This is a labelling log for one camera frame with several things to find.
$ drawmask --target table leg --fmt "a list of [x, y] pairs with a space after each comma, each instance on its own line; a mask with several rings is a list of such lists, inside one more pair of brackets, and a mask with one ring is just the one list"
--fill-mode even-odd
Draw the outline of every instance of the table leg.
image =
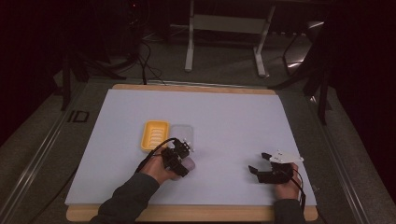
[[262, 62], [262, 46], [264, 45], [265, 38], [268, 35], [268, 30], [270, 28], [271, 20], [274, 16], [275, 8], [276, 7], [274, 6], [270, 8], [265, 23], [262, 27], [262, 38], [260, 39], [260, 43], [257, 47], [253, 48], [254, 58], [256, 60], [256, 66], [259, 77], [269, 77], [269, 74], [265, 72], [264, 63]]
[[192, 60], [194, 57], [194, 1], [190, 0], [190, 24], [189, 24], [189, 45], [187, 47], [186, 72], [192, 71]]

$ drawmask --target yellow tray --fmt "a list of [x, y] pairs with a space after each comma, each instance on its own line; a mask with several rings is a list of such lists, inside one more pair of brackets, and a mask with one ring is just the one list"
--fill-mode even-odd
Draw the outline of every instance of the yellow tray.
[[149, 120], [146, 122], [143, 131], [141, 147], [144, 151], [150, 152], [160, 143], [168, 138], [169, 123], [164, 120]]

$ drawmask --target gray sleeve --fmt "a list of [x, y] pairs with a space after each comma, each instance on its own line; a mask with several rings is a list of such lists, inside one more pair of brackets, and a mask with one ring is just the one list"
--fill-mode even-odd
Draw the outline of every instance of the gray sleeve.
[[300, 203], [294, 199], [283, 199], [274, 203], [275, 224], [305, 224]]
[[134, 174], [99, 207], [98, 215], [91, 219], [90, 224], [134, 223], [159, 187], [151, 176]]

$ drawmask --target wire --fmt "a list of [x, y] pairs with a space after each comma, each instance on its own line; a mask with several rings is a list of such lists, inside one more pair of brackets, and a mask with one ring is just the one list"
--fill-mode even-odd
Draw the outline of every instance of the wire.
[[[144, 41], [142, 41], [141, 43], [148, 48], [148, 56], [147, 56], [146, 59], [143, 58], [142, 55], [139, 55], [139, 57], [138, 57], [138, 60], [139, 60], [140, 65], [142, 67], [143, 84], [147, 85], [147, 81], [150, 80], [150, 79], [159, 79], [161, 81], [161, 83], [166, 86], [165, 82], [163, 82], [163, 80], [160, 78], [160, 76], [163, 74], [163, 72], [160, 69], [158, 69], [158, 68], [153, 68], [153, 67], [149, 66], [149, 57], [151, 55], [151, 47], [148, 44], [146, 44]], [[146, 77], [146, 67], [149, 69], [149, 71], [152, 73], [152, 75], [154, 75], [153, 78], [147, 78]], [[155, 74], [155, 72], [153, 70], [160, 71], [160, 74], [159, 75]]]
[[156, 154], [154, 154], [158, 149], [160, 149], [163, 145], [165, 145], [166, 143], [170, 142], [170, 141], [175, 141], [177, 140], [177, 138], [168, 138], [165, 141], [163, 141], [162, 143], [160, 143], [158, 146], [156, 146], [153, 150], [150, 151], [150, 153], [147, 155], [147, 157], [145, 159], [143, 159], [140, 164], [137, 166], [136, 171], [134, 171], [135, 173], [139, 173], [139, 171], [146, 165], [146, 163], [149, 161], [149, 159], [153, 156], [157, 156]]
[[77, 172], [78, 167], [73, 171], [73, 173], [67, 178], [67, 180], [64, 182], [62, 185], [61, 189], [47, 202], [47, 204], [28, 222], [28, 224], [35, 223], [35, 221], [50, 207], [50, 205], [55, 201], [56, 198], [61, 194], [61, 192], [64, 190], [64, 188], [67, 186], [67, 184], [70, 182], [70, 180], [74, 177], [74, 175]]
[[[289, 175], [286, 173], [286, 172], [284, 172], [283, 170], [279, 170], [280, 172], [282, 172], [284, 175], [286, 175], [287, 177], [289, 177]], [[305, 198], [306, 198], [306, 195], [305, 195], [305, 193], [304, 193], [304, 190], [303, 190], [303, 179], [302, 179], [302, 177], [301, 177], [301, 175], [300, 175], [300, 173], [297, 171], [297, 170], [295, 170], [295, 169], [293, 169], [293, 171], [295, 171], [296, 173], [297, 173], [297, 175], [300, 177], [300, 179], [301, 179], [301, 185], [299, 184], [299, 183], [297, 183], [297, 181], [292, 177], [290, 180], [297, 186], [297, 188], [301, 191], [301, 196], [300, 196], [300, 204], [301, 204], [301, 209], [304, 211], [304, 209], [305, 209]]]

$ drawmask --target hand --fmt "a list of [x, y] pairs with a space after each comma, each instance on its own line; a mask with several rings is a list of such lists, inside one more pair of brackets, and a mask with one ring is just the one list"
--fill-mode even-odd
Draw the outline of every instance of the hand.
[[163, 157], [161, 156], [163, 150], [163, 147], [158, 149], [155, 152], [155, 156], [151, 157], [139, 172], [152, 176], [160, 185], [165, 182], [165, 180], [178, 177], [175, 172], [163, 168]]
[[[296, 164], [292, 163], [291, 167], [298, 171], [298, 166]], [[301, 180], [298, 178], [296, 171], [293, 171], [293, 179], [301, 186]], [[299, 193], [299, 188], [291, 180], [285, 184], [275, 185], [275, 194], [279, 200], [298, 199]]]

